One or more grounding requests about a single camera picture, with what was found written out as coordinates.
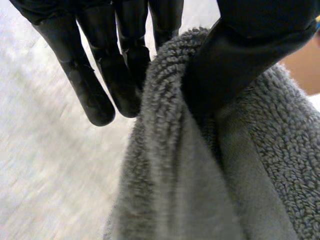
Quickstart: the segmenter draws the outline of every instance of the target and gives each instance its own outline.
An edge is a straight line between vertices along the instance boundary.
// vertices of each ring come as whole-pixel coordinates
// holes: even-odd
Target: towel fold
[[[181,79],[207,34],[150,64],[104,239],[319,240],[320,113],[277,64],[214,117],[192,116]]]

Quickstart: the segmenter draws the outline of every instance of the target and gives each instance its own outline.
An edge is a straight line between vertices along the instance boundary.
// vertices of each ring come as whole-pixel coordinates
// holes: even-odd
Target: gray towel
[[[191,116],[181,78],[207,34],[149,66],[105,239],[320,240],[320,113],[277,64],[214,118]]]

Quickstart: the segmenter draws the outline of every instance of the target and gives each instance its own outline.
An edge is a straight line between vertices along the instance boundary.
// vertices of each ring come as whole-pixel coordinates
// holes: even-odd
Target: robotic hand
[[[184,6],[184,0],[10,1],[51,47],[84,112],[96,126],[111,123],[115,109],[89,63],[76,21],[117,109],[134,118],[140,111],[150,61],[144,39],[148,5],[157,50],[178,35]]]

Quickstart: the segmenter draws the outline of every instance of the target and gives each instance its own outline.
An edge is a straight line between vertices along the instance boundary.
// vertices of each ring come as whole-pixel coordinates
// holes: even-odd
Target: black robotic finger
[[[114,2],[121,51],[137,86],[143,89],[150,62],[145,44],[147,0],[116,0]]]
[[[153,24],[155,49],[179,35],[184,0],[148,0]]]
[[[33,27],[55,53],[90,122],[96,126],[111,123],[115,109],[90,66],[75,16],[50,17]]]
[[[119,112],[128,118],[136,117],[141,94],[118,48],[115,7],[107,1],[79,9],[76,17]]]
[[[247,38],[219,20],[187,66],[182,91],[193,114],[212,114],[232,101],[265,70],[303,47],[314,35],[306,30],[277,37]]]

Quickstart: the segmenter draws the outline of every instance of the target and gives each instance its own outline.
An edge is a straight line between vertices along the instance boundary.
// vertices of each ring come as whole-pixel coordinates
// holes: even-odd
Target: gray floor
[[[181,32],[218,17],[215,1],[185,0]],[[154,56],[150,17],[146,27]],[[0,240],[101,239],[134,121],[91,125],[53,52],[8,0],[0,78]]]

